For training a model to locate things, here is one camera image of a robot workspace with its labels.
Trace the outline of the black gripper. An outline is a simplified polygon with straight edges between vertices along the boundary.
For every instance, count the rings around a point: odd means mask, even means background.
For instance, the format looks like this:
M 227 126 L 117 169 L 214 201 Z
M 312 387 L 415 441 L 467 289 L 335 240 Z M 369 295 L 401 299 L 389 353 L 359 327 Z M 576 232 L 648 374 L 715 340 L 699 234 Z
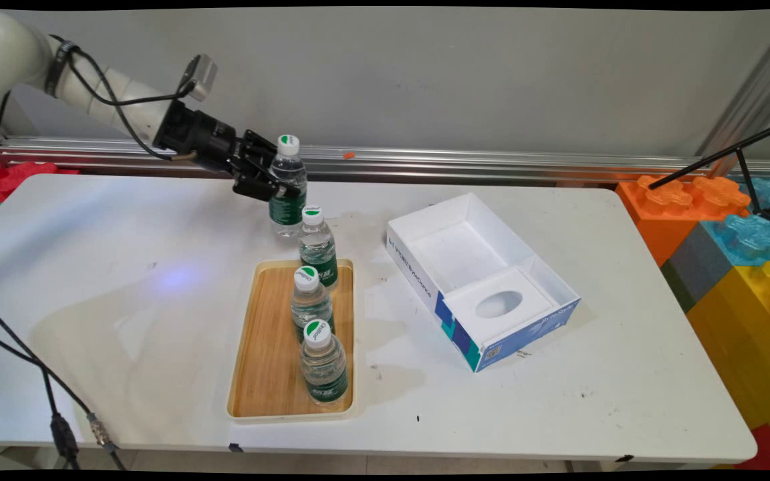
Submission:
M 205 170 L 233 176 L 235 194 L 265 202 L 293 198 L 293 186 L 268 174 L 257 174 L 257 169 L 245 160 L 272 164 L 277 154 L 275 144 L 252 130 L 245 131 L 244 141 L 233 127 L 190 109 L 183 101 L 171 101 L 152 145 L 172 150 Z

